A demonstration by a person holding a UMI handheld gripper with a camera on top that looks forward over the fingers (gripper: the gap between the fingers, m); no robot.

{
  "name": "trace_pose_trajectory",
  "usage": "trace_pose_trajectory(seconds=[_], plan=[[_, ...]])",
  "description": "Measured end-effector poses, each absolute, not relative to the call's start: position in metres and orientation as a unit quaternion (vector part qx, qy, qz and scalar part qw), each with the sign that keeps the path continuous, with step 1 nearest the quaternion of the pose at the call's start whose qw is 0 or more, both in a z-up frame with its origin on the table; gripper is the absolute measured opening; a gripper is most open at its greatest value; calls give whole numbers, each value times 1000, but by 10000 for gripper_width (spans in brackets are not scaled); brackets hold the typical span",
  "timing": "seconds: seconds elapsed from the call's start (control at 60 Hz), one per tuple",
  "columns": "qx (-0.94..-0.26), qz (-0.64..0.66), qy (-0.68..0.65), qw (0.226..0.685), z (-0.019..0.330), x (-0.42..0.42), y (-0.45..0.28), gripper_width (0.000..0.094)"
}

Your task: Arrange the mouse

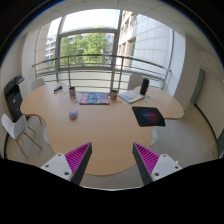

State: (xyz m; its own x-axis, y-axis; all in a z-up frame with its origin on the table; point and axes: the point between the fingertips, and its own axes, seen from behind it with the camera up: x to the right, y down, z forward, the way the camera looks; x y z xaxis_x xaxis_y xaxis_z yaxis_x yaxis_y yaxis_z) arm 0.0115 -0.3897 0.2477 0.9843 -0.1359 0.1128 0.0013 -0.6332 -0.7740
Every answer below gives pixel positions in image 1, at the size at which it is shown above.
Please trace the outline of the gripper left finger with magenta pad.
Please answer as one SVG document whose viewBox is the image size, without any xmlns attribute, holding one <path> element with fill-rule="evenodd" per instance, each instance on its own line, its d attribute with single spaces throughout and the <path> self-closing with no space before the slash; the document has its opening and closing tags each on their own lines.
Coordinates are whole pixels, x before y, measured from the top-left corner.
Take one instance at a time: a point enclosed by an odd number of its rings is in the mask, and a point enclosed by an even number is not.
<svg viewBox="0 0 224 224">
<path fill-rule="evenodd" d="M 41 166 L 56 176 L 79 185 L 92 154 L 92 143 L 86 143 L 67 154 L 57 153 Z"/>
</svg>

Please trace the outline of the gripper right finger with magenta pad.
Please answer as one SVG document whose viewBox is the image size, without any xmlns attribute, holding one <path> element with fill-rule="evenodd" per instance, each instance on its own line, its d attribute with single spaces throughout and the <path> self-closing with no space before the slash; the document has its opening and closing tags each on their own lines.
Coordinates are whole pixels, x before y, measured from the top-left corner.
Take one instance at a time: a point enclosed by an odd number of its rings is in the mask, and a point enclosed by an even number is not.
<svg viewBox="0 0 224 224">
<path fill-rule="evenodd" d="M 182 169 L 169 155 L 159 155 L 137 143 L 133 144 L 132 153 L 144 185 L 148 185 Z"/>
</svg>

